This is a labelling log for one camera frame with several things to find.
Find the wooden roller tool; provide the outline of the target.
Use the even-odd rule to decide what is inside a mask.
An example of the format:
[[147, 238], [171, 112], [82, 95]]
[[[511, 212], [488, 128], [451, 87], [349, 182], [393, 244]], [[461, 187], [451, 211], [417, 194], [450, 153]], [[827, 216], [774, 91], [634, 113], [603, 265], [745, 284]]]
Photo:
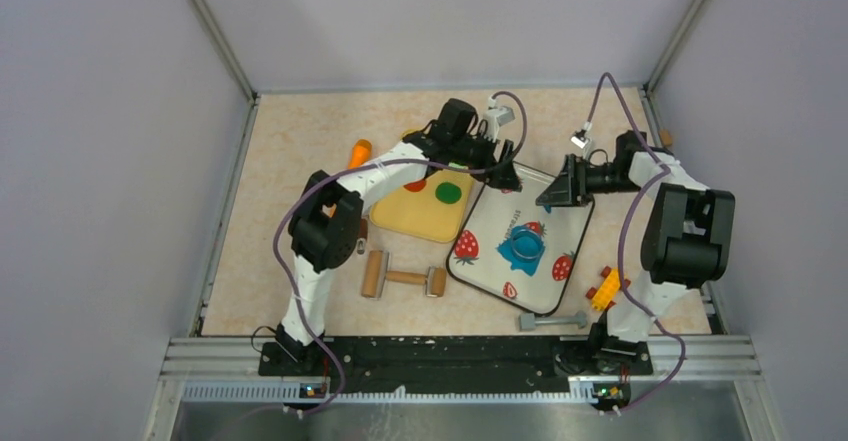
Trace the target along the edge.
[[391, 254], [373, 250], [368, 253], [360, 295], [367, 299], [382, 297], [386, 283], [422, 286], [427, 297], [441, 298], [447, 286], [447, 270], [431, 266], [422, 273], [398, 271], [390, 267]]

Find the silver tape roll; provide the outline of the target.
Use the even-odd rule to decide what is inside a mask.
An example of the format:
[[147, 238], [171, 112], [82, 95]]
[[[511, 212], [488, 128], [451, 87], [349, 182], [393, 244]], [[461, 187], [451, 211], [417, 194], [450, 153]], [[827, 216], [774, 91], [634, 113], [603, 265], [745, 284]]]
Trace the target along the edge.
[[542, 236], [525, 226], [515, 227], [509, 238], [513, 255], [522, 261], [539, 259], [544, 252]]

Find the brown handled scraper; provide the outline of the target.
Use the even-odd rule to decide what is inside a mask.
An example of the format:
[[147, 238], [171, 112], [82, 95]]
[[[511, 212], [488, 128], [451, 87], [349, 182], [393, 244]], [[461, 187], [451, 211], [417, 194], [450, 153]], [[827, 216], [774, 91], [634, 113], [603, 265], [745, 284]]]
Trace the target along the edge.
[[361, 218], [359, 223], [359, 230], [355, 245], [355, 250], [358, 255], [363, 255], [366, 253], [367, 249], [367, 239], [368, 239], [368, 220], [366, 218]]

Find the white strawberry enamel tray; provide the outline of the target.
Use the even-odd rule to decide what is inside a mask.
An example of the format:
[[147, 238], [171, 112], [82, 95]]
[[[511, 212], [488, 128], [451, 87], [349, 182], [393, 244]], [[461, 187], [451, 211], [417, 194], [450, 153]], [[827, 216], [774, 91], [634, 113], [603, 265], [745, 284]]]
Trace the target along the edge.
[[485, 294], [537, 315], [559, 307], [594, 204], [538, 205], [554, 177], [515, 165], [519, 191], [485, 186], [446, 260], [448, 273]]

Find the blue play dough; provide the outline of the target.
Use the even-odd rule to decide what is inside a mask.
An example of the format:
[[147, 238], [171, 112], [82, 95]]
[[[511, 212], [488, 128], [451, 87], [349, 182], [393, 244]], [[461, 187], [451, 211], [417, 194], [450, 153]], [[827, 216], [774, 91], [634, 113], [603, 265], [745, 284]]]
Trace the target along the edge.
[[511, 270], [533, 276], [545, 252], [545, 244], [541, 234], [526, 226], [516, 226], [498, 245], [496, 252], [508, 262]]

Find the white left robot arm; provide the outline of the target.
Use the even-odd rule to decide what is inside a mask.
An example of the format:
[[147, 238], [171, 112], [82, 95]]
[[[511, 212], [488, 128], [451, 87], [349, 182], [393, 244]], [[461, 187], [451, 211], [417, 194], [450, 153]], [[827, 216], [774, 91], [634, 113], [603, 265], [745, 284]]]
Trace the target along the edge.
[[492, 94], [483, 113], [451, 98], [435, 119], [385, 153], [336, 174], [318, 170], [309, 177], [272, 241], [273, 255], [291, 286], [275, 342], [292, 371], [308, 374], [319, 365], [335, 273], [354, 253], [360, 221], [374, 204], [443, 170], [496, 189], [520, 190], [513, 161], [523, 145], [499, 141], [498, 134], [515, 119], [523, 125], [528, 119], [520, 100], [512, 106], [499, 103], [503, 95]]

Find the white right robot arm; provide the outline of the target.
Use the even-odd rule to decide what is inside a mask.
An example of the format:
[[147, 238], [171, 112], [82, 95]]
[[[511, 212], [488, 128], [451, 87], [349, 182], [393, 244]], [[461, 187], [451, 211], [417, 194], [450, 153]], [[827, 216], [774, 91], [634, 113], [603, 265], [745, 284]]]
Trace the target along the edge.
[[671, 153], [651, 149], [640, 131], [619, 135], [614, 159], [602, 165], [566, 156], [536, 203], [577, 207], [595, 194], [628, 192], [653, 206], [640, 247], [641, 268], [624, 302], [605, 309], [590, 329], [586, 358], [600, 373], [643, 360], [657, 318], [685, 294], [721, 278], [730, 253], [734, 195], [694, 180]]

